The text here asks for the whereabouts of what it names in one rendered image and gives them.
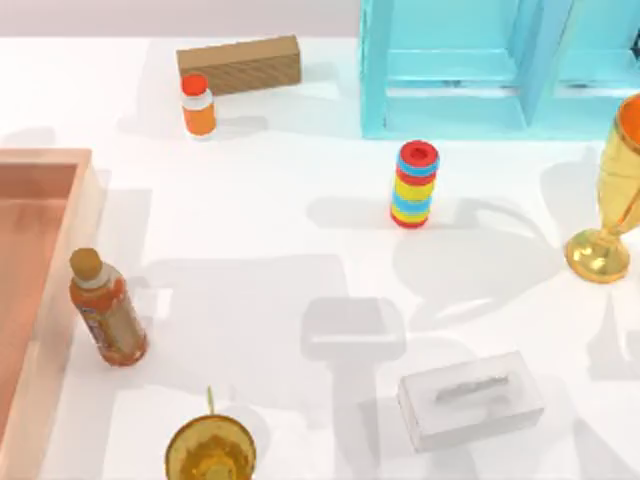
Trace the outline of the orange bottle brown cap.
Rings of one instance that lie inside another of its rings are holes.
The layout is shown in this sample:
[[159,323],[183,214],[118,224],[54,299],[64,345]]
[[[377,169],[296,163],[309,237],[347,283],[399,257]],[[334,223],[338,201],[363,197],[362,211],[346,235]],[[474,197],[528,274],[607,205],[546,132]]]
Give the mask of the orange bottle brown cap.
[[69,295],[112,366],[137,363],[148,348],[147,334],[134,310],[124,276],[93,248],[78,248],[69,259]]

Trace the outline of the white tissue box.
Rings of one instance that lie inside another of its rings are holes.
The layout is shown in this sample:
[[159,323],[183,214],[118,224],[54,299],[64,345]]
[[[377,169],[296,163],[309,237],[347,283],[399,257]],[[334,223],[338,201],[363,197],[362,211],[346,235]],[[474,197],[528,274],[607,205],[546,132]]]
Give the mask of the white tissue box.
[[545,410],[536,380],[517,351],[404,376],[397,398],[418,452],[532,427]]

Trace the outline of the salmon-coloured shallow box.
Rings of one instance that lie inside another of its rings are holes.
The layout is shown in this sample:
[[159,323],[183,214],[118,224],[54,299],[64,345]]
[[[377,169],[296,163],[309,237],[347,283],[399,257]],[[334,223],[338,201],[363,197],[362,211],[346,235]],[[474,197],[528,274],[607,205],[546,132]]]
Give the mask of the salmon-coloured shallow box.
[[76,324],[69,256],[104,203],[82,148],[0,148],[0,480],[37,480]]

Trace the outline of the gold trophy cup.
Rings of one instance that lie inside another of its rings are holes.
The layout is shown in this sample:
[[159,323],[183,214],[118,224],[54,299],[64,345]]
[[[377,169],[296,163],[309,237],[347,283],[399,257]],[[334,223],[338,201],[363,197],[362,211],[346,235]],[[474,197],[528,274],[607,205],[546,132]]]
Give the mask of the gold trophy cup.
[[565,258],[582,279],[606,284],[626,275],[630,254],[621,237],[640,226],[640,93],[615,114],[601,155],[597,203],[600,226],[576,233]]

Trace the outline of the stack of coloured rings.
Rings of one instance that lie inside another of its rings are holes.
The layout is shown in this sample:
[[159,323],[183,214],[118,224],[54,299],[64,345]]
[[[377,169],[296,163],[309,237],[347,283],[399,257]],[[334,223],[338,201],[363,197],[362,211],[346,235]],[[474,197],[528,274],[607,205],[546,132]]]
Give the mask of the stack of coloured rings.
[[419,228],[430,214],[440,157],[429,142],[412,140],[399,150],[390,214],[403,228]]

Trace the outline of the brown cardboard box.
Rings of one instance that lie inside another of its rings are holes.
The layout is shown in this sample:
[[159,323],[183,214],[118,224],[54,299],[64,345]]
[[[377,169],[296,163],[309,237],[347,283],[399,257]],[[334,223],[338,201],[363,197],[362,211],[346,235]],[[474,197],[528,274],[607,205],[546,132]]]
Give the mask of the brown cardboard box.
[[176,51],[181,76],[203,75],[215,95],[296,85],[302,68],[295,35]]

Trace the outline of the light blue rack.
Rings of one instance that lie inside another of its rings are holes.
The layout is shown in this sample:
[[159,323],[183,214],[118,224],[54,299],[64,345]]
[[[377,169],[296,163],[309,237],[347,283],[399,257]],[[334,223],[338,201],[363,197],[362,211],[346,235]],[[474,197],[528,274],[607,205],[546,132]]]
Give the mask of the light blue rack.
[[367,138],[598,140],[640,91],[640,0],[361,0]]

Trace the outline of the small orange bottle red cap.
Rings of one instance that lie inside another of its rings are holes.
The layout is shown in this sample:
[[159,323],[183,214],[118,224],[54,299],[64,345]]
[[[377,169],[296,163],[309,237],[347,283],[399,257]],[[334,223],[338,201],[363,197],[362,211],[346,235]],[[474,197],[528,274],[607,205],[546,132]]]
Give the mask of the small orange bottle red cap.
[[181,78],[181,102],[188,133],[199,138],[210,136],[216,128],[215,106],[204,75],[191,73]]

